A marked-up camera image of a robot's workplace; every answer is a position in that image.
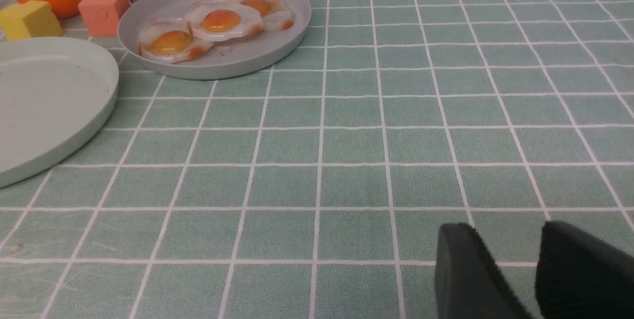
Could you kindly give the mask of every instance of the white grid line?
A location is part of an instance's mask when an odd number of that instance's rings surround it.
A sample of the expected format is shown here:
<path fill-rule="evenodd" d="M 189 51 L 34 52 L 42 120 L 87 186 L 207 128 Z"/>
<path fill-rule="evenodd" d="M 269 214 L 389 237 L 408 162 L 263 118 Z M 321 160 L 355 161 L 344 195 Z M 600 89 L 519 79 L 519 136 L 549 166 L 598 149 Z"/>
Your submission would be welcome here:
<path fill-rule="evenodd" d="M 633 21 L 634 18 L 621 18 L 616 19 L 617 21 Z M 607 23 L 609 19 L 570 19 L 571 23 Z M 472 25 L 514 25 L 515 21 L 472 21 Z M 524 25 L 541 25 L 541 24 L 553 24 L 553 25 L 563 25 L 564 21 L 521 21 Z M 376 26 L 419 26 L 421 23 L 380 23 L 376 24 Z M 444 22 L 444 23 L 422 23 L 423 26 L 460 26 L 467 25 L 467 22 Z M 355 28 L 359 26 L 372 26 L 371 24 L 353 24 L 353 25 L 330 25 L 331 28 Z M 310 25 L 308 28 L 324 28 L 323 25 Z"/>
<path fill-rule="evenodd" d="M 392 228 L 392 244 L 394 246 L 394 260 L 399 261 L 401 255 L 399 253 L 399 244 L 398 244 L 398 233 L 396 228 L 396 215 L 394 213 L 394 196 L 392 194 L 392 174 L 390 171 L 390 160 L 389 160 L 389 147 L 387 145 L 387 129 L 385 128 L 385 109 L 383 107 L 383 98 L 382 95 L 382 87 L 381 87 L 381 73 L 379 70 L 379 61 L 378 61 L 378 48 L 376 48 L 376 26 L 374 23 L 376 19 L 374 18 L 374 1 L 370 0 L 370 17 L 372 20 L 372 38 L 374 39 L 374 66 L 376 67 L 376 83 L 377 83 L 377 91 L 378 91 L 378 109 L 380 112 L 381 118 L 381 129 L 383 136 L 383 156 L 385 158 L 385 178 L 386 178 L 386 187 L 387 187 L 387 201 L 390 207 L 390 226 Z M 396 269 L 396 290 L 398 292 L 398 303 L 399 303 L 399 314 L 401 319 L 405 319 L 406 310 L 405 310 L 405 294 L 403 290 L 403 274 L 401 272 L 401 266 L 398 262 L 395 264 Z"/>
<path fill-rule="evenodd" d="M 233 279 L 233 272 L 235 270 L 235 260 L 238 258 L 238 248 L 240 247 L 240 238 L 242 238 L 242 231 L 244 230 L 245 217 L 247 215 L 247 205 L 249 204 L 249 195 L 251 194 L 251 184 L 253 183 L 253 177 L 256 172 L 256 162 L 258 161 L 258 151 L 260 150 L 260 142 L 262 140 L 262 133 L 264 128 L 264 119 L 266 117 L 266 107 L 269 103 L 268 96 L 271 93 L 271 84 L 273 80 L 274 66 L 271 66 L 269 70 L 269 81 L 266 86 L 266 94 L 264 97 L 264 104 L 262 106 L 262 115 L 260 116 L 260 126 L 258 126 L 258 135 L 256 136 L 256 145 L 253 149 L 253 158 L 251 160 L 251 168 L 249 169 L 249 179 L 247 180 L 247 189 L 244 193 L 244 201 L 242 203 L 242 210 L 240 211 L 240 219 L 238 220 L 238 231 L 236 232 L 235 242 L 233 243 L 233 251 L 231 251 L 231 260 L 229 264 L 229 270 L 227 272 L 227 278 L 224 283 L 224 290 L 222 291 L 222 299 L 220 301 L 220 308 L 218 310 L 218 319 L 224 319 L 225 311 L 227 308 L 227 301 L 229 299 L 229 289 L 231 288 L 231 280 Z"/>
<path fill-rule="evenodd" d="M 634 123 L 605 123 L 596 125 L 578 125 L 579 128 L 633 128 Z M 362 129 L 382 129 L 380 125 L 369 126 L 324 126 L 324 129 L 340 130 L 362 130 Z M 576 128 L 574 125 L 430 125 L 430 126 L 386 126 L 386 129 L 566 129 Z M 288 126 L 288 127 L 263 127 L 265 131 L 298 131 L 298 130 L 319 130 L 321 126 Z M 196 131 L 196 127 L 147 127 L 141 128 L 145 132 L 170 132 L 170 131 Z M 202 131 L 257 131 L 258 127 L 203 127 Z M 104 128 L 102 131 L 108 132 L 130 132 L 133 128 Z"/>
<path fill-rule="evenodd" d="M 510 6 L 509 6 L 509 10 L 512 14 L 512 16 L 514 16 L 515 18 L 515 12 L 513 10 L 511 10 Z M 526 158 L 526 154 L 522 148 L 522 144 L 519 141 L 519 137 L 517 137 L 517 132 L 516 129 L 513 127 L 513 122 L 511 121 L 511 118 L 509 116 L 509 111 L 507 110 L 506 105 L 504 104 L 504 100 L 502 99 L 501 95 L 500 95 L 500 91 L 498 89 L 498 86 L 493 78 L 493 73 L 491 73 L 491 68 L 489 68 L 489 62 L 487 61 L 486 57 L 484 56 L 484 52 L 482 52 L 482 44 L 478 41 L 478 37 L 476 34 L 476 31 L 473 28 L 473 25 L 471 25 L 471 19 L 469 18 L 469 15 L 467 14 L 467 10 L 465 8 L 465 6 L 462 6 L 462 12 L 465 14 L 465 17 L 467 19 L 467 23 L 469 23 L 469 30 L 471 31 L 471 36 L 473 37 L 474 41 L 476 41 L 476 48 L 478 50 L 478 53 L 480 54 L 480 57 L 482 58 L 482 62 L 484 62 L 484 68 L 486 70 L 487 76 L 489 78 L 489 81 L 491 82 L 491 86 L 493 87 L 493 91 L 496 93 L 496 97 L 498 98 L 498 102 L 500 103 L 500 107 L 502 109 L 502 113 L 504 114 L 504 118 L 507 122 L 507 125 L 509 126 L 510 129 L 510 133 L 511 136 L 513 137 L 513 141 L 516 144 L 516 148 L 517 148 L 517 152 L 519 153 L 519 156 L 522 159 L 522 163 L 527 164 L 528 163 L 528 159 Z M 546 210 L 546 204 L 544 203 L 544 198 L 541 195 L 541 191 L 539 190 L 539 186 L 537 186 L 537 180 L 535 179 L 534 174 L 532 173 L 532 170 L 530 169 L 530 167 L 528 166 L 528 164 L 525 166 L 526 169 L 526 173 L 528 174 L 528 177 L 530 179 L 530 183 L 532 185 L 532 188 L 535 192 L 535 195 L 537 196 L 537 201 L 539 202 L 539 206 L 541 206 L 541 208 L 544 211 L 544 216 L 546 218 L 546 220 L 550 220 L 550 214 L 548 213 L 548 210 Z"/>
<path fill-rule="evenodd" d="M 211 87 L 211 91 L 209 92 L 209 97 L 208 100 L 205 104 L 205 108 L 204 111 L 202 113 L 202 116 L 200 117 L 200 121 L 199 121 L 199 125 L 196 129 L 196 132 L 194 134 L 194 137 L 192 139 L 192 143 L 190 145 L 190 149 L 188 151 L 187 154 L 187 158 L 185 159 L 185 164 L 183 165 L 183 169 L 181 170 L 181 174 L 178 177 L 178 181 L 176 183 L 176 188 L 174 188 L 174 193 L 172 194 L 172 199 L 170 200 L 169 206 L 167 208 L 167 211 L 165 213 L 165 217 L 163 218 L 163 223 L 161 224 L 161 229 L 158 233 L 158 237 L 156 242 L 154 243 L 154 248 L 152 248 L 152 253 L 150 254 L 150 262 L 148 263 L 147 267 L 145 268 L 145 272 L 143 273 L 143 278 L 141 279 L 141 286 L 139 288 L 139 291 L 136 295 L 136 298 L 134 299 L 134 304 L 132 306 L 132 309 L 130 310 L 130 315 L 129 315 L 129 319 L 134 319 L 134 317 L 136 316 L 136 311 L 138 310 L 138 307 L 141 303 L 141 299 L 143 298 L 143 293 L 145 292 L 145 287 L 148 283 L 148 280 L 150 278 L 150 272 L 152 271 L 152 261 L 156 260 L 156 256 L 159 253 L 159 249 L 160 249 L 160 245 L 163 241 L 163 238 L 165 237 L 165 232 L 167 232 L 167 225 L 169 223 L 170 217 L 172 215 L 172 211 L 174 210 L 174 205 L 176 204 L 176 200 L 178 199 L 178 195 L 181 191 L 181 186 L 183 185 L 183 181 L 185 178 L 185 174 L 187 172 L 187 168 L 189 163 L 192 161 L 192 156 L 194 153 L 194 149 L 196 148 L 196 144 L 198 142 L 198 138 L 200 136 L 200 129 L 202 128 L 202 125 L 204 125 L 205 123 L 205 118 L 207 117 L 207 113 L 209 111 L 209 105 L 211 104 L 211 97 L 213 96 L 213 92 L 215 91 L 215 87 L 217 85 L 218 81 L 215 80 L 213 82 L 213 86 Z"/>
<path fill-rule="evenodd" d="M 426 33 L 425 33 L 425 26 L 422 25 L 421 10 L 417 9 L 416 10 L 416 14 L 417 14 L 417 17 L 419 19 L 419 23 L 421 24 L 421 33 L 423 35 L 423 41 L 425 42 L 425 44 L 427 44 L 427 36 L 426 36 Z M 462 175 L 460 173 L 460 167 L 458 167 L 458 157 L 456 155 L 456 150 L 453 147 L 453 139 L 451 138 L 451 132 L 450 132 L 449 125 L 448 125 L 448 122 L 447 122 L 447 116 L 446 116 L 446 114 L 444 112 L 444 107 L 442 106 L 442 98 L 440 97 L 440 88 L 438 87 L 438 80 L 436 78 L 436 74 L 435 74 L 435 70 L 434 70 L 434 62 L 432 61 L 431 52 L 430 52 L 428 46 L 425 47 L 425 56 L 427 58 L 427 62 L 429 63 L 429 68 L 431 70 L 432 82 L 434 82 L 435 98 L 436 98 L 436 101 L 438 103 L 438 108 L 440 109 L 440 114 L 441 114 L 441 118 L 442 118 L 442 129 L 444 129 L 445 136 L 447 138 L 447 143 L 449 145 L 449 150 L 450 150 L 450 153 L 451 153 L 451 160 L 452 160 L 452 163 L 453 163 L 454 171 L 456 173 L 456 179 L 458 181 L 458 188 L 460 188 L 460 196 L 462 197 L 462 203 L 465 206 L 467 220 L 469 221 L 469 224 L 471 226 L 475 226 L 474 225 L 473 214 L 471 214 L 471 209 L 469 208 L 469 201 L 467 200 L 467 193 L 465 191 L 464 181 L 462 180 Z"/>
<path fill-rule="evenodd" d="M 620 1 L 602 1 L 604 4 L 619 4 L 619 3 L 628 3 L 633 2 L 634 0 L 620 0 Z M 584 4 L 596 4 L 594 1 L 558 1 L 549 2 L 549 1 L 522 1 L 522 2 L 514 2 L 514 3 L 465 3 L 464 6 L 472 7 L 472 6 L 493 6 L 493 5 L 584 5 Z M 401 4 L 401 5 L 380 5 L 376 6 L 377 8 L 403 8 L 403 7 L 460 7 L 459 3 L 444 3 L 444 4 Z M 330 9 L 369 9 L 369 5 L 356 5 L 356 6 L 342 6 L 342 7 L 330 7 Z M 313 7 L 313 9 L 326 9 L 326 7 Z"/>
<path fill-rule="evenodd" d="M 566 18 L 564 17 L 564 14 L 561 12 L 561 10 L 559 9 L 559 7 L 553 2 L 553 0 L 549 0 L 553 3 L 553 5 L 555 6 L 555 9 L 557 10 L 557 12 L 559 13 L 559 16 L 561 16 L 561 18 L 566 21 Z M 586 44 L 584 44 L 580 37 L 577 35 L 577 33 L 575 32 L 575 30 L 572 28 L 572 26 L 570 26 L 570 23 L 568 23 L 566 21 L 566 24 L 568 26 L 568 29 L 570 30 L 570 32 L 573 34 L 573 36 L 577 39 L 577 41 L 580 42 L 580 44 L 583 46 L 584 50 L 586 51 L 586 53 L 588 53 L 590 55 L 590 57 L 592 57 L 593 61 L 595 62 L 596 66 L 598 66 L 599 70 L 601 71 L 601 73 L 604 75 L 605 79 L 607 80 L 607 82 L 609 82 L 610 86 L 612 87 L 613 90 L 616 90 L 616 87 L 614 87 L 614 84 L 612 83 L 609 75 L 607 75 L 607 73 L 605 72 L 604 68 L 602 66 L 599 65 L 598 60 L 596 59 L 595 55 L 589 50 L 588 46 L 586 46 Z M 526 33 L 524 31 L 524 28 L 517 23 L 518 27 L 520 28 L 521 32 L 523 33 L 524 37 L 526 39 L 528 39 L 528 37 L 526 36 Z M 532 50 L 532 52 L 534 53 L 535 57 L 537 58 L 537 61 L 539 62 L 539 65 L 544 66 L 543 61 L 541 60 L 541 57 L 539 57 L 539 53 L 537 53 L 537 51 L 532 47 L 529 46 L 529 48 Z M 546 68 L 543 69 L 543 72 L 546 75 L 546 79 L 548 80 L 548 82 L 550 83 L 550 86 L 553 88 L 553 90 L 556 93 L 559 93 L 559 89 L 557 88 L 557 86 L 555 86 L 555 83 L 552 81 L 552 78 L 550 78 L 550 74 L 548 73 L 548 71 L 546 70 Z M 568 108 L 568 104 L 566 103 L 566 101 L 564 100 L 564 98 L 561 95 L 558 95 L 559 98 L 559 102 L 561 103 L 561 105 L 564 107 L 564 111 L 566 111 L 566 114 L 568 114 L 568 118 L 570 119 L 570 121 L 573 123 L 573 125 L 577 126 L 577 121 L 575 120 L 575 117 L 573 116 L 572 112 L 570 111 L 570 109 Z M 584 147 L 586 148 L 590 158 L 592 159 L 593 163 L 595 164 L 596 170 L 598 170 L 601 178 L 603 179 L 605 186 L 607 186 L 608 190 L 610 191 L 612 198 L 614 199 L 614 202 L 616 202 L 616 205 L 618 206 L 618 208 L 621 209 L 621 213 L 623 214 L 623 217 L 625 218 L 625 221 L 627 222 L 628 225 L 630 225 L 630 228 L 632 229 L 632 231 L 634 231 L 634 221 L 632 221 L 632 218 L 627 214 L 627 212 L 625 211 L 625 208 L 623 207 L 623 204 L 621 203 L 621 200 L 619 199 L 619 195 L 616 193 L 616 191 L 614 190 L 614 187 L 612 187 L 612 183 L 609 181 L 609 179 L 607 178 L 607 175 L 605 175 L 605 172 L 603 170 L 603 168 L 601 167 L 598 159 L 596 158 L 596 155 L 594 154 L 594 151 L 592 150 L 592 148 L 590 147 L 588 141 L 586 140 L 583 132 L 581 131 L 581 129 L 579 127 L 575 128 L 575 131 L 577 132 L 579 138 L 581 139 L 581 142 L 583 143 Z"/>
<path fill-rule="evenodd" d="M 611 43 L 611 44 L 631 44 L 630 41 L 584 41 L 582 43 Z M 350 46 L 328 46 L 329 49 L 362 49 L 362 48 L 416 48 L 416 47 L 441 47 L 441 46 L 574 46 L 579 42 L 482 42 L 482 43 L 427 43 L 427 44 L 358 44 Z M 322 46 L 298 46 L 300 50 L 322 50 Z"/>
<path fill-rule="evenodd" d="M 315 319 L 315 307 L 317 303 L 317 262 L 319 261 L 319 227 L 321 223 L 321 184 L 323 174 L 323 134 L 324 120 L 326 118 L 326 69 L 328 65 L 328 21 L 330 19 L 330 0 L 326 0 L 326 27 L 324 28 L 323 71 L 321 75 L 321 109 L 319 111 L 319 149 L 317 153 L 317 191 L 315 194 L 315 223 L 313 225 L 313 265 L 311 266 L 311 294 L 308 310 L 308 319 Z"/>
<path fill-rule="evenodd" d="M 458 162 L 460 167 L 523 167 L 528 164 L 531 167 L 582 167 L 585 165 L 595 165 L 593 162 L 578 161 L 578 162 L 528 162 L 528 163 L 513 163 L 513 162 L 491 162 L 491 163 L 477 163 L 477 162 Z M 600 161 L 599 165 L 613 165 L 613 166 L 631 166 L 634 165 L 634 161 Z M 318 163 L 256 163 L 255 167 L 316 167 Z M 453 163 L 445 162 L 419 162 L 419 163 L 403 163 L 391 161 L 389 163 L 392 167 L 444 167 L 447 165 L 453 166 Z M 181 168 L 182 163 L 168 163 L 168 164 L 118 164 L 113 163 L 100 163 L 100 164 L 65 164 L 58 167 L 63 168 Z M 190 163 L 188 167 L 251 167 L 251 163 Z M 322 163 L 323 167 L 372 167 L 372 166 L 385 166 L 382 161 L 374 163 Z"/>
<path fill-rule="evenodd" d="M 610 91 L 604 92 L 579 92 L 579 93 L 560 93 L 563 96 L 615 96 L 616 94 L 626 95 L 626 96 L 634 96 L 634 91 L 628 92 L 617 92 L 613 93 Z M 526 96 L 526 97 L 537 97 L 537 96 L 556 96 L 557 93 L 500 93 L 503 97 L 508 96 Z M 482 97 L 491 97 L 497 96 L 497 94 L 492 93 L 482 93 L 482 94 L 441 94 L 441 98 L 482 98 Z M 349 96 L 338 96 L 338 95 L 326 95 L 324 96 L 327 99 L 362 99 L 362 98 L 378 98 L 378 95 L 349 95 Z M 393 99 L 393 98 L 437 98 L 438 96 L 435 94 L 403 94 L 403 95 L 382 95 L 380 96 L 385 99 Z M 144 96 L 129 96 L 119 98 L 120 100 L 149 100 L 150 97 Z M 157 97 L 155 100 L 206 100 L 205 97 L 197 97 L 197 96 L 163 96 Z M 213 100 L 264 100 L 263 96 L 216 96 L 212 98 Z M 299 95 L 299 96 L 270 96 L 269 100 L 283 100 L 283 99 L 319 99 L 321 100 L 321 96 L 319 95 Z M 125 127 L 105 127 L 105 129 L 125 129 Z"/>
<path fill-rule="evenodd" d="M 23 260 L 14 258 L 0 258 L 0 263 L 13 263 L 20 265 L 45 265 L 52 263 L 68 263 L 68 259 L 51 258 L 41 260 Z M 116 265 L 146 265 L 149 260 L 118 260 L 118 259 L 77 259 L 74 263 L 107 263 Z M 313 260 L 156 260 L 156 265 L 311 265 Z M 435 261 L 419 260 L 319 260 L 318 265 L 344 265 L 344 266 L 434 266 Z M 535 267 L 535 262 L 497 262 L 500 267 Z"/>
<path fill-rule="evenodd" d="M 607 64 L 600 64 L 599 66 L 620 66 L 622 68 L 634 68 L 634 64 L 618 64 L 616 62 L 611 62 Z M 596 68 L 596 64 L 553 64 L 548 65 L 546 68 Z M 489 66 L 491 69 L 541 69 L 536 65 L 499 65 L 499 66 Z M 473 70 L 473 69 L 484 69 L 482 66 L 437 66 L 436 70 Z M 374 71 L 374 68 L 358 68 L 358 69 L 328 69 L 328 72 L 338 72 L 338 71 Z M 412 70 L 429 70 L 429 68 L 379 68 L 380 71 L 412 71 Z M 261 70 L 255 71 L 256 73 L 268 73 L 269 70 Z M 284 70 L 276 70 L 276 73 L 291 73 L 291 72 L 322 72 L 322 69 L 284 69 Z M 120 73 L 152 73 L 149 70 L 123 70 Z"/>
<path fill-rule="evenodd" d="M 605 13 L 607 13 L 608 16 L 610 16 L 611 21 L 613 21 L 614 23 L 616 23 L 616 25 L 619 26 L 619 29 L 621 30 L 621 32 L 623 32 L 627 38 L 628 38 L 628 42 L 633 43 L 634 39 L 632 39 L 632 35 L 630 35 L 630 33 L 625 29 L 625 27 L 623 27 L 623 25 L 621 25 L 621 23 L 619 21 L 616 20 L 616 18 L 614 18 L 614 16 L 612 15 L 612 13 L 607 10 L 607 8 L 605 8 L 604 5 L 601 4 L 600 0 L 595 0 L 598 5 L 605 11 Z M 568 28 L 571 29 L 570 24 L 568 22 L 566 22 L 566 25 L 568 25 Z M 587 46 L 584 45 L 584 48 L 586 49 L 586 51 L 588 51 L 588 53 L 590 53 L 590 55 L 593 57 L 594 61 L 596 64 L 598 64 L 598 60 L 594 57 L 594 55 L 590 52 L 590 50 L 587 48 Z M 608 84 L 610 84 L 610 87 L 612 88 L 613 91 L 615 91 L 616 93 L 618 92 L 618 90 L 616 89 L 616 87 L 614 86 L 614 83 L 612 82 L 611 78 L 609 77 L 609 75 L 607 75 L 607 73 L 605 72 L 605 70 L 601 67 L 599 67 L 599 69 L 601 70 L 601 72 L 604 74 Z M 632 111 L 632 108 L 630 107 L 630 105 L 628 105 L 627 102 L 625 102 L 625 100 L 623 100 L 623 96 L 621 95 L 617 95 L 617 97 L 619 98 L 619 100 L 621 101 L 621 103 L 623 104 L 623 106 L 625 107 L 625 109 L 627 109 L 627 111 L 630 113 L 630 116 L 632 118 L 634 118 L 634 111 Z"/>
<path fill-rule="evenodd" d="M 161 77 L 161 80 L 158 83 L 156 90 L 154 90 L 153 96 L 157 95 L 161 85 L 163 84 L 163 81 L 165 81 L 165 76 Z M 150 109 L 151 109 L 153 103 L 154 103 L 154 100 L 150 100 L 150 102 L 148 103 L 148 106 L 145 109 L 145 112 L 143 113 L 143 116 L 141 117 L 141 120 L 139 120 L 138 127 L 141 127 L 141 125 L 143 125 L 143 122 L 145 122 L 145 118 L 147 117 L 148 113 L 150 112 Z M 125 148 L 125 151 L 124 151 L 123 155 L 121 156 L 121 159 L 120 159 L 119 163 L 117 164 L 117 167 L 115 167 L 114 172 L 113 172 L 112 176 L 110 177 L 108 185 L 106 186 L 106 189 L 104 190 L 104 194 L 102 194 L 102 197 L 99 200 L 99 203 L 97 204 L 97 208 L 95 208 L 95 210 L 93 211 L 93 215 L 91 216 L 90 220 L 88 220 L 88 224 L 86 224 L 86 228 L 84 229 L 84 231 L 83 231 L 83 233 L 81 235 L 81 238 L 79 238 L 79 242 L 77 242 L 77 245 L 75 246 L 75 249 L 73 250 L 73 253 L 70 256 L 70 260 L 66 264 L 66 267 L 64 267 L 64 270 L 62 271 L 61 276 L 59 276 L 59 279 L 57 280 L 57 284 L 55 285 L 55 288 L 54 288 L 53 292 L 51 293 L 51 296 L 49 297 L 48 302 L 46 303 L 46 307 L 43 310 L 43 312 L 42 312 L 42 314 L 40 316 L 40 319 L 46 319 L 46 317 L 48 316 L 49 311 L 53 307 L 53 302 L 55 301 L 55 298 L 57 297 L 57 293 L 59 293 L 59 290 L 63 287 L 64 280 L 66 279 L 66 276 L 68 275 L 68 272 L 70 271 L 70 267 L 72 266 L 73 262 L 77 258 L 77 255 L 79 254 L 79 251 L 81 250 L 81 247 L 84 244 L 84 241 L 88 237 L 88 233 L 91 230 L 91 228 L 93 227 L 93 224 L 95 223 L 95 220 L 97 220 L 97 216 L 99 215 L 99 211 L 101 210 L 102 206 L 104 206 L 104 202 L 106 201 L 106 198 L 108 197 L 108 194 L 109 194 L 109 192 L 110 192 L 110 190 L 112 188 L 112 185 L 115 182 L 115 179 L 117 179 L 117 175 L 119 173 L 119 170 L 121 169 L 120 166 L 125 162 L 125 159 L 127 158 L 127 155 L 130 153 L 130 149 L 132 148 L 132 145 L 133 145 L 134 140 L 136 139 L 136 136 L 138 135 L 138 133 L 139 133 L 138 130 L 134 131 L 134 133 L 132 135 L 132 138 L 128 142 L 127 147 Z"/>
<path fill-rule="evenodd" d="M 586 167 L 593 167 L 593 164 L 588 164 Z M 77 207 L 77 208 L 31 208 L 30 212 L 36 213 L 73 213 L 80 211 L 94 211 L 95 207 Z M 101 213 L 133 213 L 138 211 L 167 211 L 168 209 L 172 209 L 176 212 L 200 212 L 200 211 L 212 211 L 212 212 L 222 212 L 222 211 L 241 211 L 242 207 L 232 206 L 232 207 L 211 207 L 211 206 L 158 206 L 158 207 L 113 207 L 113 208 L 101 208 Z M 466 211 L 467 208 L 464 206 L 394 206 L 390 208 L 389 206 L 320 206 L 320 211 L 390 211 L 390 209 L 394 209 L 394 211 Z M 543 211 L 542 208 L 473 208 L 469 207 L 471 211 L 474 213 L 540 213 Z M 627 211 L 634 211 L 634 207 L 624 207 Z M 24 211 L 25 208 L 0 208 L 0 211 Z M 308 211 L 314 212 L 317 210 L 317 207 L 312 206 L 247 206 L 247 211 Z M 579 207 L 579 208 L 546 208 L 549 212 L 582 212 L 582 213 L 590 213 L 590 212 L 601 212 L 601 213 L 620 213 L 621 208 L 606 208 L 606 207 Z"/>
<path fill-rule="evenodd" d="M 7 244 L 7 242 L 9 242 L 9 239 L 13 236 L 13 234 L 16 231 L 18 231 L 18 228 L 20 228 L 20 225 L 22 225 L 22 222 L 24 221 L 24 218 L 27 217 L 27 213 L 29 213 L 29 211 L 31 211 L 34 208 L 33 204 L 38 199 L 40 193 L 42 192 L 42 189 L 44 188 L 44 186 L 48 182 L 48 179 L 51 177 L 53 171 L 54 171 L 54 167 L 50 168 L 46 172 L 46 175 L 44 176 L 44 178 L 40 182 L 40 184 L 38 186 L 38 189 L 36 190 L 36 192 L 31 197 L 31 200 L 29 201 L 27 206 L 25 208 L 23 208 L 23 209 L 20 209 L 20 211 L 22 211 L 22 214 L 18 218 L 18 221 L 16 221 L 15 225 L 13 225 L 13 228 L 9 231 L 9 233 L 6 234 L 6 236 L 4 237 L 4 240 L 2 240 L 2 242 L 0 242 L 0 251 L 2 251 L 2 249 L 4 249 L 5 245 Z"/>

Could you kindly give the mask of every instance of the gray plate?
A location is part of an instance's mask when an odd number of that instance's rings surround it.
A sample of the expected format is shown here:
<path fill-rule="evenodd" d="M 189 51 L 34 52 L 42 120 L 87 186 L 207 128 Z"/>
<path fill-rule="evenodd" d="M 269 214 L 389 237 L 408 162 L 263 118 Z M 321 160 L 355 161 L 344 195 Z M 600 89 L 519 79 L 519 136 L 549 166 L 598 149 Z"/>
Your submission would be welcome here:
<path fill-rule="evenodd" d="M 118 38 L 121 44 L 134 59 L 156 73 L 193 80 L 228 78 L 263 69 L 284 58 L 301 42 L 311 18 L 308 0 L 284 0 L 295 14 L 295 24 L 288 30 L 260 33 L 247 40 L 218 43 L 204 57 L 179 64 L 164 64 L 141 57 L 137 38 L 143 25 L 157 17 L 183 17 L 195 1 L 136 1 L 119 22 Z"/>
<path fill-rule="evenodd" d="M 82 147 L 111 114 L 117 61 L 66 37 L 0 43 L 0 188 Z"/>

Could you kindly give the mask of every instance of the foam block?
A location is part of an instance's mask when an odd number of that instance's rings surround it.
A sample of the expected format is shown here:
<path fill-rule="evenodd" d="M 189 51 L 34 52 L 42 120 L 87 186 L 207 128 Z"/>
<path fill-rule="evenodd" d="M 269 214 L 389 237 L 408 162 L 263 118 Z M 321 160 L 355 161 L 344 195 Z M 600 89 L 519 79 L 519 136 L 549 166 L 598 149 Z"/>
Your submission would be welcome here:
<path fill-rule="evenodd" d="M 34 37 L 59 37 L 63 31 L 47 1 L 14 3 L 0 10 L 0 26 L 9 41 Z"/>
<path fill-rule="evenodd" d="M 129 0 L 82 0 L 79 12 L 91 36 L 114 37 L 118 22 L 129 7 Z"/>

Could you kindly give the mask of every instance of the plate rim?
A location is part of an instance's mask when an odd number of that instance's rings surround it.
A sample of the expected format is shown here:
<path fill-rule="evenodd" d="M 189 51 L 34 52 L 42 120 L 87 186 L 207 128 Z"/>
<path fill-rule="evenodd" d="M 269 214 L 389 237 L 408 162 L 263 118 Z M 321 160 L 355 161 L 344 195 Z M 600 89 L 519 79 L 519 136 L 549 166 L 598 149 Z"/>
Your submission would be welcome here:
<path fill-rule="evenodd" d="M 85 50 L 83 50 L 84 53 L 88 51 L 89 53 L 99 57 L 99 62 L 109 64 L 106 67 L 112 71 L 112 77 L 106 73 L 96 72 L 93 68 L 90 70 L 99 75 L 100 80 L 112 83 L 113 87 L 109 90 L 109 95 L 103 106 L 99 107 L 94 116 L 91 116 L 91 119 L 88 122 L 77 127 L 73 131 L 66 133 L 63 141 L 51 143 L 50 147 L 48 147 L 45 151 L 32 155 L 22 163 L 0 170 L 0 189 L 25 181 L 34 175 L 40 174 L 41 172 L 47 172 L 59 164 L 62 160 L 77 152 L 80 148 L 86 145 L 86 143 L 90 141 L 99 132 L 99 130 L 101 130 L 105 122 L 109 119 L 109 116 L 111 116 L 115 107 L 118 89 L 120 86 L 120 70 L 118 68 L 118 63 L 114 56 L 106 48 L 99 46 L 96 43 L 73 37 L 36 37 L 2 42 L 0 43 L 0 51 L 11 50 L 18 44 L 30 44 L 32 47 L 33 45 L 37 46 L 38 44 L 44 43 L 49 45 L 74 43 L 77 46 L 85 46 Z M 54 55 L 60 54 L 44 52 L 34 53 L 34 56 L 37 57 Z M 61 55 L 72 56 L 70 53 L 64 52 L 62 52 Z M 13 53 L 6 53 L 2 56 L 0 62 L 18 61 L 20 59 L 24 59 L 24 57 L 15 57 Z"/>

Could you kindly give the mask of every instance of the egg white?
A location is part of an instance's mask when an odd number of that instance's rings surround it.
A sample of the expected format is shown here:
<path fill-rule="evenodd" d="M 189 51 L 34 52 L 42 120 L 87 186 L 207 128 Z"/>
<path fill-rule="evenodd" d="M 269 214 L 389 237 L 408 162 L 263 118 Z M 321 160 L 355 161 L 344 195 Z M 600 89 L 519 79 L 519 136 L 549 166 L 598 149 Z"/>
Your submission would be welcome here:
<path fill-rule="evenodd" d="M 272 6 L 269 14 L 262 17 L 265 32 L 287 30 L 295 23 L 295 16 L 284 0 L 265 0 Z"/>
<path fill-rule="evenodd" d="M 240 23 L 226 32 L 209 32 L 200 26 L 203 19 L 218 9 L 228 9 L 236 12 L 240 16 Z M 188 23 L 192 35 L 209 42 L 224 42 L 229 39 L 242 38 L 262 32 L 264 21 L 260 12 L 241 5 L 238 0 L 211 0 L 197 1 L 192 5 L 192 9 L 184 16 Z"/>
<path fill-rule="evenodd" d="M 146 26 L 144 26 L 139 33 L 138 38 L 141 56 L 152 61 L 175 64 L 177 62 L 197 59 L 213 46 L 213 42 L 204 41 L 194 36 L 192 43 L 185 50 L 173 53 L 171 55 L 159 55 L 152 53 L 152 51 L 149 50 L 149 47 L 156 40 L 156 38 L 160 37 L 164 33 L 171 32 L 172 30 L 190 33 L 185 25 L 183 18 L 153 19 Z"/>

